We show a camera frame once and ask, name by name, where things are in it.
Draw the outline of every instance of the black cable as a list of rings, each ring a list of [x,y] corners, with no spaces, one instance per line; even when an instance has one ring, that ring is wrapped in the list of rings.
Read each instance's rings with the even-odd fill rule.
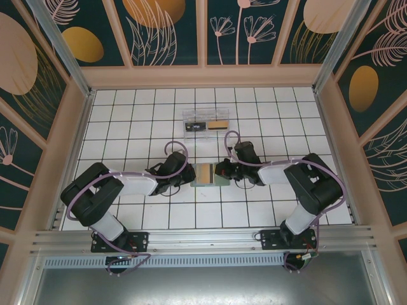
[[[178,190],[177,190],[174,194],[169,194],[169,195],[161,194],[161,196],[164,196],[164,197],[171,197],[172,195],[178,194],[178,192],[179,192],[180,189],[181,189],[181,187],[178,186]]]
[[[239,189],[252,189],[252,188],[254,188],[254,186],[255,186],[255,184],[252,184],[252,187],[240,187],[238,184],[237,184],[237,181],[235,180],[235,184],[236,184],[236,186],[239,188]]]

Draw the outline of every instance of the yellow circle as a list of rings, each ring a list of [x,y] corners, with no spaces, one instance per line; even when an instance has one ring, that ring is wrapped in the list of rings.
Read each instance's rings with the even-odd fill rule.
[[[363,65],[359,67],[352,76],[349,86],[349,102],[357,112],[363,112],[375,100],[379,78],[376,71]]]
[[[168,13],[173,24],[184,15],[185,0],[123,0],[127,12],[137,23],[145,27],[165,27],[156,2],[163,15]]]
[[[70,27],[62,35],[76,59],[83,62],[97,62],[102,59],[103,46],[94,33],[82,27]]]

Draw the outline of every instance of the white tile floor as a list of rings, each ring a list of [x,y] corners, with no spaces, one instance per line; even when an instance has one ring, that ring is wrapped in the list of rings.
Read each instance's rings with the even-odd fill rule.
[[[336,171],[311,88],[189,88],[98,91],[75,177],[96,161],[126,171],[164,161],[168,141],[184,142],[182,111],[202,107],[228,108],[230,128],[250,140],[263,161],[314,152]],[[226,156],[223,139],[186,145],[190,163]],[[122,196],[110,211],[128,229],[264,227],[280,225],[297,204],[288,184],[246,190],[188,184],[171,197]],[[321,223],[351,224],[348,207],[329,212]],[[65,219],[62,229],[83,227]]]

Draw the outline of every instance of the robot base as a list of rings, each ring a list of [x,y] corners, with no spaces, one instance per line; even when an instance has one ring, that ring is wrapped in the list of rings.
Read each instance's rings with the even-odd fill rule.
[[[147,252],[148,232],[129,232],[126,244],[122,246],[123,250],[130,252]],[[119,252],[108,246],[98,234],[92,235],[92,253],[110,253]]]
[[[258,234],[260,235],[259,241],[263,250],[306,250],[307,244],[314,248],[317,246],[317,239],[313,229],[307,229],[296,235],[290,245],[281,238],[280,229],[261,230]]]

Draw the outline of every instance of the transparent container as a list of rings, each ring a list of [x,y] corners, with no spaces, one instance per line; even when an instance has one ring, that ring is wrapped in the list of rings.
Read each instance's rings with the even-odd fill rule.
[[[201,108],[183,111],[185,141],[217,140],[229,131],[229,109]]]

